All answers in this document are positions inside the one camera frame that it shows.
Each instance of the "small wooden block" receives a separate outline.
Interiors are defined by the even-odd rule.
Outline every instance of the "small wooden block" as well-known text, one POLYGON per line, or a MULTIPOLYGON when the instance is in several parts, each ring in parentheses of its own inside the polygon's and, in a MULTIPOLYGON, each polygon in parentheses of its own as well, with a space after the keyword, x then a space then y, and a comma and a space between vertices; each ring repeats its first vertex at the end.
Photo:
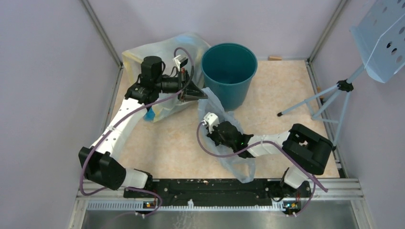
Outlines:
POLYGON ((321 92, 322 90, 320 89, 320 87, 317 87, 317 92, 321 92))
POLYGON ((281 61, 283 58, 281 56, 269 56, 268 57, 269 61, 281 61))

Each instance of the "black tripod joint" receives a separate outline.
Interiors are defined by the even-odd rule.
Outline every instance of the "black tripod joint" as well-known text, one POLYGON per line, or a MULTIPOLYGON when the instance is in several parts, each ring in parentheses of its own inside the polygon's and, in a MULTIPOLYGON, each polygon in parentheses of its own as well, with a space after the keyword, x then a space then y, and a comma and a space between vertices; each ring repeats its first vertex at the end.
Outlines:
POLYGON ((338 88, 339 88, 339 90, 345 91, 345 92, 351 92, 354 89, 353 84, 348 83, 347 79, 338 81, 338 88))

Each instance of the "plastic bag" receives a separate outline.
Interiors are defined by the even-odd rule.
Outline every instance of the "plastic bag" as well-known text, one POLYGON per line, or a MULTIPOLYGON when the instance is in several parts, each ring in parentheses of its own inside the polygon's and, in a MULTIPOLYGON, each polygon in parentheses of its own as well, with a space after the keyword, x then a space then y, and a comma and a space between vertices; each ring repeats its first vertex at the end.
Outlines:
MULTIPOLYGON (((234 118, 233 112, 225 112, 218 97, 210 90, 210 88, 204 88, 203 91, 207 94, 208 99, 198 100, 198 118, 203 120, 204 116, 208 113, 214 113, 218 116, 219 122, 229 121, 234 125, 239 132, 243 134, 243 129, 240 123, 234 118)), ((215 143, 207 137, 208 130, 200 128, 201 139, 206 143, 207 149, 214 154, 227 155, 234 153, 232 149, 219 145, 215 146, 215 143)), ((225 158, 219 158, 221 165, 228 169, 242 183, 248 183, 253 180, 256 171, 256 165, 254 158, 243 159, 238 156, 231 156, 225 158)))
MULTIPOLYGON (((151 44, 145 44, 134 49, 126 50, 122 53, 122 60, 125 69, 128 73, 129 82, 135 83, 138 75, 141 72, 140 64, 146 56, 158 56, 166 64, 164 74, 170 75, 174 66, 173 52, 177 47, 185 48, 194 60, 194 76, 192 81, 194 84, 202 88, 204 85, 204 77, 201 70, 201 58, 210 45, 205 42, 200 36, 195 33, 187 32, 179 36, 151 44)), ((186 55, 182 50, 177 51, 177 55, 186 55)), ((191 64, 185 66, 186 70, 191 72, 191 64)), ((170 94, 159 94, 159 99, 164 99, 170 94)), ((144 116, 146 121, 159 121, 172 113, 183 110, 193 102, 180 102, 177 98, 170 99, 160 104, 153 105, 148 113, 144 116)))

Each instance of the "black metal base plate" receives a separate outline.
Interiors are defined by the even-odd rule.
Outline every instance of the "black metal base plate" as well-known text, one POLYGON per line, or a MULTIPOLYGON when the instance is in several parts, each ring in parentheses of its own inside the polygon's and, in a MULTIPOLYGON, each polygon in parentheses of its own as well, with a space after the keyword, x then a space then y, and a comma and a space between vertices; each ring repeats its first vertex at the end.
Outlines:
MULTIPOLYGON (((160 195, 163 206, 187 206, 190 199, 195 206, 205 207, 270 206, 271 197, 281 197, 279 179, 254 179, 246 184, 237 179, 155 179, 146 189, 160 195)), ((310 196, 308 181, 303 182, 297 190, 302 198, 310 196)), ((125 190, 124 198, 153 196, 125 190)))

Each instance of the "beige floor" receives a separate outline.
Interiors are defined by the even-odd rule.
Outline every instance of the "beige floor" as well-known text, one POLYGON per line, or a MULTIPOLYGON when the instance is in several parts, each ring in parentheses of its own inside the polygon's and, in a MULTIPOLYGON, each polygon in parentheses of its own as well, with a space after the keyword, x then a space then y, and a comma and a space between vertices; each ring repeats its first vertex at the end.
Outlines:
MULTIPOLYGON (((113 115, 129 86, 124 73, 113 115)), ((301 123, 326 136, 323 123, 312 121, 306 106, 282 117, 276 115, 312 95, 304 61, 260 61, 246 100, 235 110, 235 117, 247 134, 276 134, 289 130, 294 123, 301 123)), ((156 123, 139 121, 124 147, 120 163, 124 167, 147 171, 154 178, 234 178, 217 158, 198 146, 195 137, 197 116, 195 103, 156 123)), ((282 177, 291 165, 283 155, 262 156, 256 159, 255 177, 282 177)), ((332 154, 325 173, 319 177, 339 177, 332 154)))

